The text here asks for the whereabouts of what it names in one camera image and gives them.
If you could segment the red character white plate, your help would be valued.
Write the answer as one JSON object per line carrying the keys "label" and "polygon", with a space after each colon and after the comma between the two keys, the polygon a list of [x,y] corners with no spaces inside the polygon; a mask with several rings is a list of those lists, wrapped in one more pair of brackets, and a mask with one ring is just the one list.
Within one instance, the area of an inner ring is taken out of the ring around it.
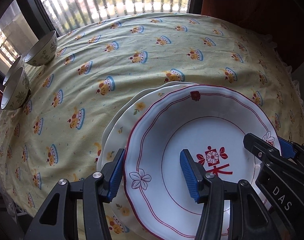
{"label": "red character white plate", "polygon": [[124,160],[124,191],[141,226],[155,238],[193,239],[202,205],[189,194],[181,151],[222,180],[254,185],[261,162],[244,148],[248,133],[280,147],[260,107],[225,87],[188,86],[153,103],[133,126]]}

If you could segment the scalloped yellow flower plate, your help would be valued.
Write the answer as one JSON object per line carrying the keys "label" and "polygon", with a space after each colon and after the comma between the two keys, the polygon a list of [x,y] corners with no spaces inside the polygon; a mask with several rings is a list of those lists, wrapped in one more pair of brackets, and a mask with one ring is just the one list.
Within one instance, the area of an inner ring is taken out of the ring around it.
{"label": "scalloped yellow flower plate", "polygon": [[115,116],[112,118],[112,120],[109,122],[109,124],[106,126],[104,132],[103,132],[103,136],[102,136],[102,148],[104,148],[104,145],[108,139],[108,136],[110,134],[110,132],[112,131],[113,126],[115,125],[115,123],[117,122],[117,120],[122,116],[122,114],[131,106],[133,105],[138,99],[140,99],[141,97],[154,92],[158,89],[161,88],[165,88],[165,87],[169,87],[169,86],[174,86],[174,85],[196,85],[196,83],[194,82],[182,82],[182,81],[170,81],[168,83],[165,83],[163,85],[161,85],[160,87],[155,87],[155,88],[148,88],[148,89],[144,89],[142,91],[140,91],[139,93],[137,93],[133,98],[131,98],[116,114]]}

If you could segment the yellow cake print tablecloth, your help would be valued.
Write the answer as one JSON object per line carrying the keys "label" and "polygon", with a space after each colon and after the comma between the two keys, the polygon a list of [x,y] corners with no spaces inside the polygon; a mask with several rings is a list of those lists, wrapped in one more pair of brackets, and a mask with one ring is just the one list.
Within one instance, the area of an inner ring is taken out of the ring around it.
{"label": "yellow cake print tablecloth", "polygon": [[25,66],[31,97],[0,112],[0,187],[29,215],[60,178],[78,181],[113,159],[105,149],[123,109],[138,119],[140,92],[173,82],[245,95],[277,134],[304,143],[304,105],[291,70],[267,37],[209,16],[129,15],[59,37],[55,57]]}

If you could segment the black window frame post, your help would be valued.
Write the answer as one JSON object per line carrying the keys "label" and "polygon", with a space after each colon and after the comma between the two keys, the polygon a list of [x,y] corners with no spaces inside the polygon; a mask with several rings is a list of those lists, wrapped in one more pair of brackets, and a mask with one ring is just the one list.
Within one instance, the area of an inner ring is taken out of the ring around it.
{"label": "black window frame post", "polygon": [[28,4],[28,23],[38,39],[51,31],[56,31],[41,0],[26,0]]}

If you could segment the red curtain right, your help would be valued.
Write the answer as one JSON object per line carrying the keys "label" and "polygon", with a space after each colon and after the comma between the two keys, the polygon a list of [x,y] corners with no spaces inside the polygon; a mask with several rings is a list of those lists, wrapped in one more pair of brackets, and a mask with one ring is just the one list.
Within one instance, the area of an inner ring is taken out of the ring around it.
{"label": "red curtain right", "polygon": [[304,22],[304,0],[202,0],[201,14],[256,31]]}

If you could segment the floral ceramic bowl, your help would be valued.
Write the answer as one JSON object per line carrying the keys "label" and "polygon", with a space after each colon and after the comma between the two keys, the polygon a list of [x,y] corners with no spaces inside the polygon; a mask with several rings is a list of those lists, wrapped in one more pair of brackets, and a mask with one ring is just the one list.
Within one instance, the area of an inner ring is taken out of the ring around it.
{"label": "floral ceramic bowl", "polygon": [[4,89],[1,110],[14,111],[19,109],[30,90],[29,79],[25,69],[19,67],[11,76],[10,81]]}

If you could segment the beaded rim floral plate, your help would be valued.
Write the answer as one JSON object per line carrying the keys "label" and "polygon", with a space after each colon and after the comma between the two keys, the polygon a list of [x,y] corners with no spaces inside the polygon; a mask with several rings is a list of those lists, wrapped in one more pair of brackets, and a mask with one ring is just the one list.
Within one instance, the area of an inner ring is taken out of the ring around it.
{"label": "beaded rim floral plate", "polygon": [[[114,159],[120,148],[126,148],[132,127],[156,101],[170,92],[190,85],[174,85],[151,92],[131,105],[117,120],[99,157],[97,169]],[[112,239],[157,239],[149,233],[137,220],[126,197],[123,183],[120,184],[117,196],[110,204],[105,204],[106,219]]]}

